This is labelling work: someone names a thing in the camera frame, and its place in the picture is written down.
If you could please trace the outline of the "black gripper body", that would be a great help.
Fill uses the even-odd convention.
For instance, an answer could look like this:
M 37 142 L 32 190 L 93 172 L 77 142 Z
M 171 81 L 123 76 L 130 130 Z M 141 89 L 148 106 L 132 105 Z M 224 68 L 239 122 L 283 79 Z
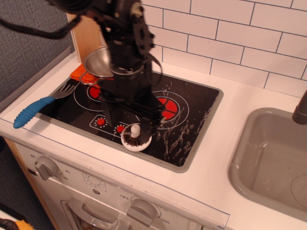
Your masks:
M 161 79 L 161 76 L 154 76 L 151 64 L 144 65 L 144 69 L 134 76 L 114 74 L 111 79 L 98 81 L 100 99 L 113 104 L 115 123 L 128 111 L 140 118 L 157 119 L 159 126 L 164 106 L 152 94 L 152 87 Z

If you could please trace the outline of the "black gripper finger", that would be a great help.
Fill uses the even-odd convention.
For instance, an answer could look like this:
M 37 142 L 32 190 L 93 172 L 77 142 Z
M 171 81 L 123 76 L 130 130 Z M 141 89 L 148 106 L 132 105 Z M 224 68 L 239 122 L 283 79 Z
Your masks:
M 113 127 L 115 124 L 115 118 L 113 116 L 114 106 L 112 103 L 101 101 L 101 107 L 104 111 L 105 117 L 108 123 Z
M 140 127 L 140 135 L 142 142 L 148 142 L 149 138 L 152 136 L 152 134 L 156 131 L 158 127 L 158 120 L 143 117 L 140 119 Z

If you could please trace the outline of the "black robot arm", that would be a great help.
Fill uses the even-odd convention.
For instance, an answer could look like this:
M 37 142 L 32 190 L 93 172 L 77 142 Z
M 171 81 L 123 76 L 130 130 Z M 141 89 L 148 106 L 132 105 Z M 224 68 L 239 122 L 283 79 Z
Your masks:
M 139 0 L 51 0 L 66 13 L 92 18 L 101 28 L 109 49 L 112 80 L 99 80 L 101 106 L 111 125 L 124 111 L 140 119 L 141 140 L 147 142 L 162 119 L 163 105 L 153 96 L 152 87 L 161 77 L 153 76 L 150 54 L 154 34 L 144 18 Z

